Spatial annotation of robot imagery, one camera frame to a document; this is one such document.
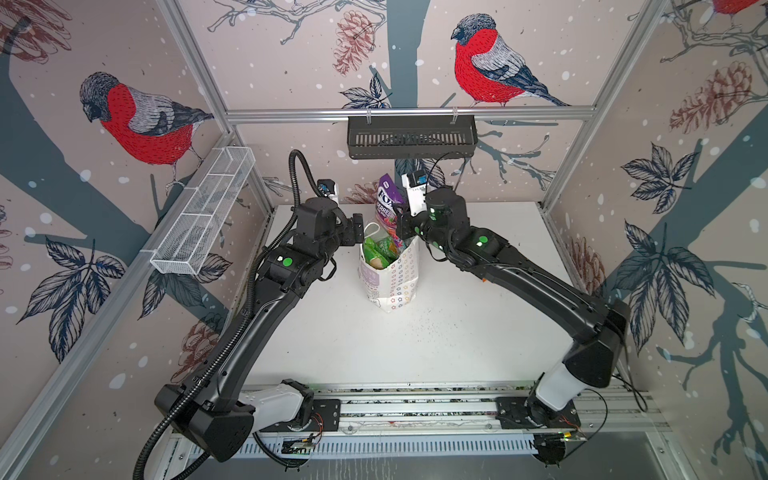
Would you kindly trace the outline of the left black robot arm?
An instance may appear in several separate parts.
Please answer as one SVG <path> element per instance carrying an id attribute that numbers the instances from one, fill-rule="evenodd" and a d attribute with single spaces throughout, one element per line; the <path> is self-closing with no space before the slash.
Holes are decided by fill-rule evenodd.
<path id="1" fill-rule="evenodd" d="M 364 241 L 360 213 L 346 215 L 326 197 L 295 207 L 290 228 L 280 234 L 250 279 L 246 301 L 206 360 L 180 384 L 166 384 L 155 405 L 164 418 L 140 454 L 148 459 L 167 428 L 173 428 L 219 462 L 230 459 L 255 430 L 276 423 L 306 423 L 313 392 L 284 380 L 261 391 L 254 405 L 239 395 L 251 368 L 280 322 L 324 280 L 323 271 L 341 247 Z"/>

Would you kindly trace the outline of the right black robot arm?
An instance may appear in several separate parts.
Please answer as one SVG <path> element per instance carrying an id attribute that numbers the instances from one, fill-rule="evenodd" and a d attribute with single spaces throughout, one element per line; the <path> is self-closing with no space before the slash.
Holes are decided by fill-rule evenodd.
<path id="1" fill-rule="evenodd" d="M 583 390 L 609 385 L 626 346 L 630 316 L 626 303 L 608 304 L 577 290 L 501 235 L 473 226 L 465 199 L 450 187 L 424 194 L 423 203 L 416 210 L 405 204 L 394 206 L 398 237 L 419 237 L 458 269 L 517 295 L 572 338 L 562 360 L 541 376 L 526 401 L 535 423 L 560 414 Z"/>

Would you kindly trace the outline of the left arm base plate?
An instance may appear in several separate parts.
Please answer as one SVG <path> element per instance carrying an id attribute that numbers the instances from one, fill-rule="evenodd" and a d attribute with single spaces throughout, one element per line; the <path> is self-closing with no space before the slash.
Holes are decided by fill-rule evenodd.
<path id="1" fill-rule="evenodd" d="M 319 433 L 336 432 L 339 430 L 341 418 L 341 401 L 339 399 L 315 400 L 309 422 L 298 427 L 291 423 L 280 422 L 260 430 L 260 433 Z"/>

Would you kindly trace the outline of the purple snack packet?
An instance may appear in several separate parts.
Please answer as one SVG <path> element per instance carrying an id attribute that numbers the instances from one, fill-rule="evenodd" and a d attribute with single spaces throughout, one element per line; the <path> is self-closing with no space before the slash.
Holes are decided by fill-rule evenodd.
<path id="1" fill-rule="evenodd" d="M 395 206 L 404 204 L 404 197 L 389 174 L 384 174 L 378 182 L 376 194 L 376 219 L 394 241 L 396 247 L 403 247 L 403 240 L 397 234 L 397 212 Z"/>

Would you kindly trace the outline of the white printed paper bag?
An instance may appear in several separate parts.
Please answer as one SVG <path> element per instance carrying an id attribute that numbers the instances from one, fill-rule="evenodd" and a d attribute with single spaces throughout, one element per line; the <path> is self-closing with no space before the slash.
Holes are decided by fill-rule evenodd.
<path id="1" fill-rule="evenodd" d="M 365 238 L 386 238 L 388 233 L 378 222 L 370 222 L 364 228 Z M 419 246 L 414 240 L 403 244 L 399 258 L 384 270 L 370 267 L 363 256 L 363 243 L 358 255 L 358 275 L 367 298 L 376 307 L 390 313 L 405 307 L 416 295 L 419 280 Z"/>

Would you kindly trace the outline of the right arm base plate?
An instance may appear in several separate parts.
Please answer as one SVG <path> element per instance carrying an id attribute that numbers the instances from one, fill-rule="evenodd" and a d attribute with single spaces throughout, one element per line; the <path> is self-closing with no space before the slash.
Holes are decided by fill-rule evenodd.
<path id="1" fill-rule="evenodd" d="M 535 395 L 529 397 L 506 396 L 495 399 L 496 419 L 503 429 L 579 429 L 574 401 L 561 410 L 554 410 Z"/>

